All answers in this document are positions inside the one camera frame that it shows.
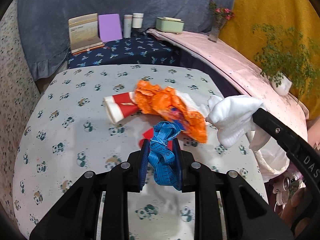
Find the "panda pattern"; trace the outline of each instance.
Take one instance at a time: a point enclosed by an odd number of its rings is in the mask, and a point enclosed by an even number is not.
[[[122,124],[118,124],[116,127],[110,127],[109,133],[110,133],[110,136],[122,134],[124,133],[124,127],[122,126]]]
[[[127,76],[128,75],[128,72],[123,72],[123,73],[118,73],[117,76],[118,77],[124,77],[124,76]]]
[[[66,84],[66,85],[68,85],[68,84],[70,84],[70,83],[71,83],[71,80],[70,80],[70,79],[65,80],[65,81],[62,82],[62,84]]]
[[[166,79],[164,79],[164,82],[169,82],[169,83],[172,83],[172,84],[175,84],[175,79],[168,79],[168,78],[166,78]]]
[[[69,124],[73,123],[75,120],[69,116],[62,124],[64,128],[67,128]]]
[[[212,170],[212,171],[215,171],[215,172],[220,172],[219,168],[216,167],[216,166],[212,166],[212,167],[211,167],[211,170]]]
[[[63,143],[58,143],[57,145],[53,145],[52,146],[52,152],[53,153],[63,152],[63,150],[64,150]]]
[[[117,85],[113,88],[114,91],[119,92],[120,90],[124,89],[124,85]]]
[[[191,209],[187,206],[183,207],[183,209],[180,210],[180,216],[184,222],[190,222],[192,220]]]
[[[148,184],[150,181],[150,178],[153,178],[154,172],[155,171],[152,166],[147,166],[147,175],[146,175],[145,184]]]
[[[90,70],[90,71],[88,71],[86,74],[84,74],[86,77],[87,76],[90,76],[92,73],[94,73],[94,71],[93,70]]]
[[[92,132],[92,130],[94,130],[92,123],[89,121],[85,122],[83,127],[85,132]]]
[[[131,232],[129,232],[129,240],[136,240],[136,239],[139,239],[139,238],[135,238],[134,235]]]
[[[80,73],[81,71],[82,71],[81,69],[78,69],[78,70],[74,71],[74,75]]]
[[[59,111],[56,110],[54,111],[51,115],[50,115],[50,121],[52,121],[53,119],[57,118],[59,115]]]
[[[86,156],[85,156],[85,152],[80,152],[77,154],[77,164],[80,167],[84,167],[86,160],[85,160]]]
[[[69,94],[69,93],[66,93],[66,94],[60,96],[60,99],[59,99],[59,100],[66,99],[66,98],[68,98],[69,96],[70,96],[70,94]]]
[[[57,80],[53,80],[51,83],[50,83],[50,86],[52,86],[54,83],[56,83]]]
[[[139,210],[136,210],[135,212],[141,220],[143,220],[145,218],[151,220],[152,215],[158,214],[158,207],[155,207],[151,204],[148,204],[144,208],[140,208]]]
[[[215,147],[214,149],[219,155],[226,153],[226,151],[228,150],[222,144],[219,144],[219,146]]]
[[[101,91],[101,90],[102,90],[101,84],[96,84],[96,85],[94,86],[94,90],[95,90],[95,91]]]
[[[21,191],[21,193],[22,194],[24,194],[25,193],[25,187],[24,187],[24,181],[22,180],[22,181],[20,181],[20,191]]]
[[[84,106],[85,104],[89,103],[90,100],[88,98],[82,98],[79,102],[78,102],[78,106]]]
[[[45,164],[45,162],[42,162],[40,164],[37,164],[37,172],[40,173],[40,172],[45,172],[47,169],[47,166]]]
[[[31,221],[32,223],[34,223],[35,225],[39,223],[39,220],[36,219],[35,216],[34,216],[34,215],[31,215],[31,214],[30,214],[30,221]]]
[[[37,205],[39,205],[40,203],[42,203],[43,197],[42,197],[42,194],[41,194],[41,192],[40,192],[39,190],[34,193],[33,199],[35,200],[35,203],[36,203]]]
[[[198,90],[199,88],[196,85],[188,86],[191,90]]]
[[[246,179],[248,176],[249,171],[247,171],[245,168],[241,168],[239,171],[239,174],[241,175],[242,178]]]
[[[193,140],[190,137],[185,137],[183,138],[183,140],[184,140],[184,143],[183,143],[184,146],[193,146],[193,147],[198,146],[198,142],[196,140]]]
[[[170,74],[174,74],[174,73],[176,73],[177,71],[174,70],[174,69],[169,69],[168,72],[169,72]]]
[[[105,168],[107,171],[111,171],[114,167],[121,163],[121,159],[117,155],[113,155],[106,160]]]
[[[85,86],[85,82],[81,82],[80,84],[76,84],[76,88],[81,88]]]
[[[141,80],[143,80],[143,81],[150,81],[151,79],[153,79],[153,78],[150,76],[145,76],[145,77],[141,78]]]
[[[72,186],[72,181],[71,180],[65,180],[61,185],[60,189],[62,193],[66,193],[68,189],[70,189]]]
[[[43,110],[40,110],[39,113],[37,114],[37,117],[38,117],[38,118],[41,118],[41,117],[42,117],[42,114],[43,114]]]
[[[23,163],[24,164],[28,164],[30,162],[29,158],[28,158],[28,154],[24,153],[23,155]]]
[[[18,211],[21,209],[21,206],[20,206],[18,200],[16,200],[16,201],[14,202],[14,205],[15,205],[15,207],[16,207],[16,209],[17,209]]]
[[[249,154],[249,152],[246,150],[246,148],[242,144],[240,144],[239,149],[243,155]]]
[[[46,135],[46,133],[44,131],[39,131],[38,134],[37,134],[37,138],[40,141],[43,141],[45,139],[45,135]]]
[[[28,133],[30,133],[31,132],[31,127],[30,126],[28,126],[26,129],[25,129],[25,131],[24,131],[24,135],[26,136]]]

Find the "pink blanket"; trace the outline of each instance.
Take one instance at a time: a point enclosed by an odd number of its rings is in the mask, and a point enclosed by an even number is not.
[[[260,75],[261,69],[223,41],[208,40],[200,33],[163,33],[150,29],[157,39],[165,40],[200,59],[228,80],[240,93],[264,101],[269,112],[295,133],[308,141],[306,116],[308,110],[291,95],[279,96],[268,79]]]

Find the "navy blue cloth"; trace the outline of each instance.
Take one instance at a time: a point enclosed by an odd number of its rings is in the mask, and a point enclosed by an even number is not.
[[[188,52],[180,51],[180,66],[184,68],[194,68],[198,69],[207,75],[209,75],[212,81],[220,90],[221,94],[226,98],[230,96],[238,96],[241,93],[229,83],[223,76],[216,72],[213,68],[208,66],[206,63],[202,62],[198,58],[193,57]]]
[[[68,57],[68,68],[112,64],[155,64],[179,66],[180,49],[158,41],[152,35],[139,35],[105,43],[103,48]]]

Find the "mint green box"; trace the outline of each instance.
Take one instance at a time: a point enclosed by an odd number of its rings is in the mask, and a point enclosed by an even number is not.
[[[166,20],[158,17],[156,20],[156,29],[164,33],[182,33],[184,22]]]

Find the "yellow blanket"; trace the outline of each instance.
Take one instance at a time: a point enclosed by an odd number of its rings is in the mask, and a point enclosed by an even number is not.
[[[320,18],[309,0],[235,0],[234,12],[235,18],[225,25],[219,38],[252,62],[254,54],[265,44],[263,34],[252,34],[254,24],[293,26],[302,31],[305,38],[310,37],[320,45]],[[320,57],[315,58],[313,64],[320,68]],[[320,80],[314,83],[320,86]],[[320,115],[319,96],[313,90],[309,98],[300,97],[310,111],[310,119]]]

